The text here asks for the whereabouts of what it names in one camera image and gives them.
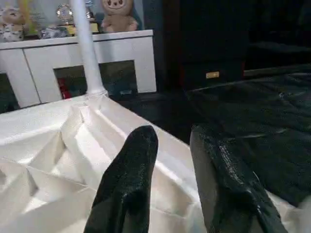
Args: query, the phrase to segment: white shelf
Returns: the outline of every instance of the white shelf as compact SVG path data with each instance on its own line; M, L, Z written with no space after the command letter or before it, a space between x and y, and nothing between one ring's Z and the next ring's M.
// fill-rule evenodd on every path
M129 39L137 37L149 37L149 36L153 36L152 30L143 30L125 33L97 34L93 35L93 40L96 42L96 41ZM26 40L20 42L0 43L0 50L36 48L36 47L65 45L65 44L78 44L78 38L74 36L56 39Z

